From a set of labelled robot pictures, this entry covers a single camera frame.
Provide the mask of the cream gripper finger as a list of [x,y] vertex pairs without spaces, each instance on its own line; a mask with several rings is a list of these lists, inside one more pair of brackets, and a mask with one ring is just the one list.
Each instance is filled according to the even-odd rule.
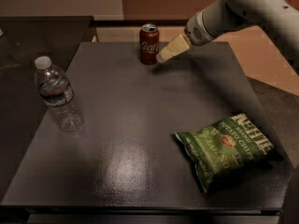
[[164,63],[187,51],[190,46],[191,42],[186,35],[177,35],[156,55],[156,59]]

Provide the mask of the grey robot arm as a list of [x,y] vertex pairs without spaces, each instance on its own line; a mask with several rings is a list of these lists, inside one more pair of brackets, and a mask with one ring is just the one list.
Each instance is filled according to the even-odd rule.
[[285,0],[217,0],[192,16],[184,33],[157,55],[164,63],[190,46],[203,46],[221,35],[257,25],[293,70],[299,70],[299,10]]

